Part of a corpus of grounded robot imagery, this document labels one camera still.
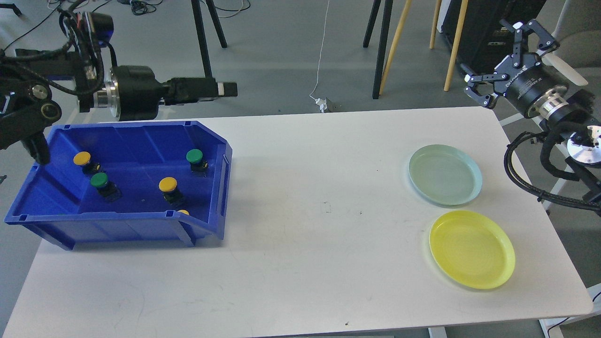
white cable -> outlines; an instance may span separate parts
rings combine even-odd
[[[319,50],[319,61],[317,62],[317,80],[315,82],[315,87],[313,88],[313,91],[311,92],[311,94],[309,94],[309,97],[314,99],[315,102],[317,102],[317,99],[315,97],[313,97],[313,93],[315,93],[315,90],[317,89],[317,85],[319,84],[319,66],[321,66],[321,63],[322,63],[323,42],[326,40],[326,23],[328,22],[328,10],[329,9],[330,9],[330,0],[328,0],[328,7],[326,7],[326,18],[323,21],[322,47]]]
[[[207,6],[207,8],[209,7],[209,5],[207,5],[207,3],[204,2],[203,0],[200,0],[200,2],[202,2],[205,6]],[[234,17],[234,16],[237,16],[238,14],[240,14],[240,12],[243,11],[244,9],[245,9],[244,8],[244,0],[242,0],[242,3],[240,4],[240,9],[237,10],[234,14],[228,15],[228,16],[217,16],[217,17],[219,17],[221,19],[227,19],[228,17]]]
[[[237,16],[237,15],[238,15],[238,13],[240,13],[240,12],[241,12],[243,9],[244,9],[244,0],[242,0],[242,4],[240,5],[240,9],[239,9],[237,12],[235,12],[235,13],[234,13],[234,14],[232,14],[232,15],[228,15],[228,16],[219,16],[219,17],[220,17],[221,19],[227,19],[228,17]]]

plate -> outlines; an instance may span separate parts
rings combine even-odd
[[[476,162],[443,144],[416,151],[409,161],[409,177],[421,195],[441,206],[465,204],[482,189],[482,173]]]
[[[430,251],[449,277],[476,289],[502,285],[516,266],[516,254],[503,229],[490,218],[466,210],[436,220]]]

table top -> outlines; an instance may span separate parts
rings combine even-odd
[[[283,336],[592,309],[542,206],[505,176],[508,141],[492,111],[200,121],[234,150],[225,240],[73,251],[42,241],[5,338]],[[429,252],[433,222],[453,209],[423,199],[407,165],[437,143],[463,150],[482,171],[480,195],[459,209],[491,218],[513,243],[515,272],[496,289],[457,284]]]

blue plastic bin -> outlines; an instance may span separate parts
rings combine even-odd
[[[232,150],[197,121],[55,126],[48,136],[52,162],[34,164],[4,221],[21,224],[71,250],[81,242],[178,239],[187,246],[207,235],[224,238]],[[206,176],[190,170],[186,153],[198,148]],[[122,198],[108,203],[73,156],[90,152]],[[175,177],[186,196],[177,212],[158,188]]]

black tripod leg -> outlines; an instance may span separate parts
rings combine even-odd
[[[215,3],[213,0],[206,0],[207,7],[209,8],[209,13],[211,13],[211,19],[213,19],[213,25],[215,26],[215,31],[217,31],[217,37],[219,37],[219,43],[221,44],[221,48],[227,48],[227,42],[225,41],[225,35],[223,29],[221,29],[221,22],[219,21],[219,16],[217,15],[217,10],[215,9]]]
[[[207,49],[207,37],[204,35],[203,16],[200,14],[200,1],[191,0],[192,14],[194,14],[194,23],[196,24],[196,35],[198,36],[198,45],[200,46],[200,57],[203,59],[204,77],[212,78],[211,61],[209,61],[209,50]]]
[[[363,38],[363,48],[367,48],[370,45],[371,32],[374,31],[377,11],[380,9],[381,2],[382,0],[374,0],[374,4],[371,6],[370,20],[367,22],[367,30],[365,31],[365,37]]]
[[[384,2],[384,17],[382,18],[382,32],[380,33],[380,45],[377,49],[376,75],[374,77],[374,90],[371,97],[375,100],[380,97],[380,84],[382,83],[382,71],[384,69],[384,54],[388,44],[388,28],[390,27],[390,15],[392,15],[392,0]]]

